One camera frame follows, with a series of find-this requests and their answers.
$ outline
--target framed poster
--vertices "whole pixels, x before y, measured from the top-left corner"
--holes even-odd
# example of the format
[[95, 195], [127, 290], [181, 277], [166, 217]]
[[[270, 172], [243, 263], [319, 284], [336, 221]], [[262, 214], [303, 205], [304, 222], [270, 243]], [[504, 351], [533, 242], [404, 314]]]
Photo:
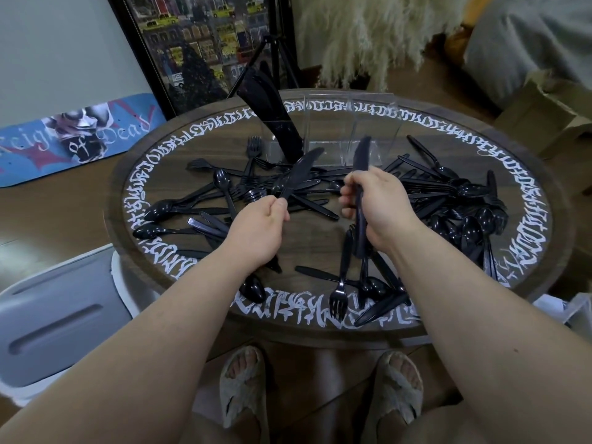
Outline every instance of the framed poster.
[[224, 99], [269, 34], [268, 0], [109, 1], [167, 119]]

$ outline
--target white slipper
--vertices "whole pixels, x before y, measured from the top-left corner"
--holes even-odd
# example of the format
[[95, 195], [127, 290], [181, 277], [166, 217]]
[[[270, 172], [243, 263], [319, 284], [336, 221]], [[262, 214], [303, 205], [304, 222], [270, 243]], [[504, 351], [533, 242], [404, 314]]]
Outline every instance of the white slipper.
[[[247, 350], [256, 353], [257, 362], [255, 365], [246, 368], [237, 378], [226, 377], [228, 368], [234, 358], [241, 353], [247, 352]], [[256, 382], [248, 385], [246, 381], [253, 378]], [[245, 408], [248, 408], [259, 422], [261, 428], [260, 444], [269, 444], [269, 425], [265, 400], [265, 363], [263, 354], [256, 347], [242, 347], [226, 360], [220, 374], [220, 404], [222, 405], [222, 418], [224, 419], [223, 425], [225, 429], [231, 427], [238, 415]]]
[[[401, 372], [391, 366], [391, 358], [398, 357], [412, 365], [420, 382], [420, 389], [415, 389]], [[366, 425], [360, 439], [361, 444], [375, 444], [376, 427], [378, 421], [393, 410], [399, 412], [406, 424], [411, 423], [421, 414], [423, 403], [423, 381], [417, 366], [411, 359], [398, 351], [388, 351], [382, 354], [376, 364], [376, 379], [372, 403], [366, 418]]]

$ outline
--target white fluffy plant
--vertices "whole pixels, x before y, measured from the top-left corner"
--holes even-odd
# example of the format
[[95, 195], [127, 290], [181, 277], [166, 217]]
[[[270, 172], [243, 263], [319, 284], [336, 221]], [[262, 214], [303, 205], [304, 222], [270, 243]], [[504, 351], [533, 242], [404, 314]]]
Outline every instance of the white fluffy plant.
[[327, 39], [319, 83], [345, 86], [367, 73], [379, 91], [387, 89], [390, 66], [409, 59], [417, 69], [435, 34], [452, 32], [468, 0], [300, 0], [298, 46], [306, 31]]

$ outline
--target wooden floor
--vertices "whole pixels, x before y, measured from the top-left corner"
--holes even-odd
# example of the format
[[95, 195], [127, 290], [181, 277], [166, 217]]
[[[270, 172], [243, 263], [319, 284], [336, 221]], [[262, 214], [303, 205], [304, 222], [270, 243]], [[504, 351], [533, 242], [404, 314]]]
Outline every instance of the wooden floor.
[[[389, 89], [396, 95], [440, 104], [489, 123], [497, 115], [495, 108], [465, 76], [431, 55], [417, 73], [410, 67], [391, 71]], [[592, 141], [582, 139], [565, 155], [549, 162], [572, 197], [578, 221], [578, 252], [570, 267], [573, 271], [555, 287], [555, 291], [565, 297], [577, 290], [574, 281], [579, 281], [580, 273], [592, 268], [589, 264], [592, 261], [592, 196], [580, 194], [581, 189], [592, 183], [590, 145]], [[220, 336], [204, 370], [194, 411], [220, 423], [220, 369], [232, 352], [229, 349], [248, 339], [232, 332]], [[268, 412], [273, 442], [356, 442], [364, 425], [372, 372], [382, 351], [310, 349], [270, 342], [258, 345], [269, 360]], [[423, 377], [425, 410], [455, 396], [455, 385], [433, 346], [411, 347], [404, 352], [414, 360]], [[0, 398], [0, 425], [16, 410], [8, 400]]]

